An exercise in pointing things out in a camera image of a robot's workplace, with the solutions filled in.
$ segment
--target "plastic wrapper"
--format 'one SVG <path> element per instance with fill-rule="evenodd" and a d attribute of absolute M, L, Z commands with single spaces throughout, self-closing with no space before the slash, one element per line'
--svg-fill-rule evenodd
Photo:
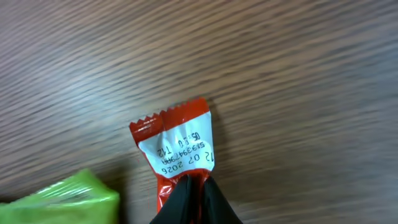
<path fill-rule="evenodd" d="M 181 177 L 150 224 L 242 224 L 212 177 L 206 179 L 198 217 L 197 191 L 189 175 Z"/>
<path fill-rule="evenodd" d="M 88 170 L 0 205 L 0 224 L 116 224 L 119 194 Z"/>
<path fill-rule="evenodd" d="M 138 148 L 157 177 L 160 211 L 178 180 L 188 174 L 200 190 L 215 165 L 211 114 L 204 98 L 183 103 L 130 124 Z"/>

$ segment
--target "wooden table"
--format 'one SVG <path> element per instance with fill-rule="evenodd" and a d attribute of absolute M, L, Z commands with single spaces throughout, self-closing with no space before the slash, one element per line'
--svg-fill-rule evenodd
<path fill-rule="evenodd" d="M 130 121 L 204 96 L 244 223 L 397 223 L 397 1 L 0 1 L 0 199 L 90 168 L 148 223 Z"/>

